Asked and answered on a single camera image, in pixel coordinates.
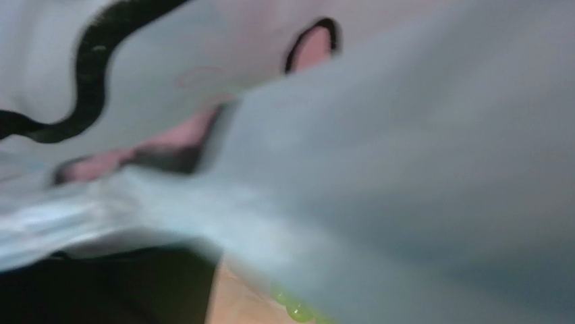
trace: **black outline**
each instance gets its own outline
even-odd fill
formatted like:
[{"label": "black outline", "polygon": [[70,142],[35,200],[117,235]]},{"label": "black outline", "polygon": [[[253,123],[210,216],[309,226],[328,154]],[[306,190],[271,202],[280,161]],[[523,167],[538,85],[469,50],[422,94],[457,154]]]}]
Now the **black outline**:
[{"label": "black outline", "polygon": [[106,71],[118,45],[138,29],[192,0],[130,0],[101,12],[82,35],[76,55],[76,103],[72,112],[54,124],[34,121],[0,110],[0,140],[22,135],[40,143],[75,137],[102,115],[106,104]]},{"label": "black outline", "polygon": [[341,52],[341,28],[339,24],[333,18],[321,18],[311,27],[306,28],[297,37],[296,42],[292,45],[290,52],[288,52],[285,58],[285,66],[283,72],[285,74],[290,74],[294,72],[294,62],[302,48],[302,44],[307,41],[307,37],[310,33],[315,30],[315,28],[324,28],[329,33],[329,49],[331,55],[336,55]]}]

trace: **black wavy line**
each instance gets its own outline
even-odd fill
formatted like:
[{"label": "black wavy line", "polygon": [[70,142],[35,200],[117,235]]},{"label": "black wavy line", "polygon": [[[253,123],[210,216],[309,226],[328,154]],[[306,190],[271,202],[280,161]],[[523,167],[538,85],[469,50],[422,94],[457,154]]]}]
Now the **black wavy line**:
[{"label": "black wavy line", "polygon": [[57,143],[87,130],[106,104],[106,70],[118,45],[138,29],[191,0],[119,0],[101,12],[82,35],[76,55],[76,104],[54,124],[0,110],[0,140],[22,135],[40,143]]},{"label": "black wavy line", "polygon": [[294,62],[299,55],[299,51],[301,50],[302,43],[307,41],[307,37],[315,28],[325,28],[329,33],[329,50],[331,55],[338,54],[341,51],[341,28],[339,24],[333,18],[321,18],[317,22],[315,22],[310,27],[303,30],[300,35],[297,37],[295,43],[292,45],[291,50],[287,53],[285,58],[285,66],[283,68],[283,72],[285,74],[290,74],[293,72],[294,69]]}]

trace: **faint red marking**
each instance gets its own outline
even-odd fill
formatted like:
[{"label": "faint red marking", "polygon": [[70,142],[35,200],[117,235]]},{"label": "faint red marking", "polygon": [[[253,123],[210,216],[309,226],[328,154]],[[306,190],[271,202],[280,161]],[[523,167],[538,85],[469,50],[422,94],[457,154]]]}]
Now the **faint red marking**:
[{"label": "faint red marking", "polygon": [[223,73],[223,70],[215,66],[200,66],[189,69],[175,79],[178,88],[192,88],[202,82],[214,80]]}]

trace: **plastic wrapper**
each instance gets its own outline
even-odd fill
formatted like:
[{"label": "plastic wrapper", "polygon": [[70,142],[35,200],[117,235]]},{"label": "plastic wrapper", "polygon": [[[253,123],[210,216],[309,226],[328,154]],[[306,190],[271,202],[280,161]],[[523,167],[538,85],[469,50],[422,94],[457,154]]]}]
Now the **plastic wrapper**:
[{"label": "plastic wrapper", "polygon": [[222,106],[191,176],[128,165],[7,219],[205,237],[343,323],[572,323],[574,13],[450,6]]}]

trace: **cartoon ear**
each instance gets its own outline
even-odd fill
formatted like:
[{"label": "cartoon ear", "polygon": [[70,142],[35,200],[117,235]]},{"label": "cartoon ear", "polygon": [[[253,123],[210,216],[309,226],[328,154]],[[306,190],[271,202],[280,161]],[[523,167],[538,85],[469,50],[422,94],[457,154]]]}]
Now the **cartoon ear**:
[{"label": "cartoon ear", "polygon": [[306,69],[328,60],[341,48],[340,29],[331,18],[322,18],[304,30],[285,59],[284,73]]}]

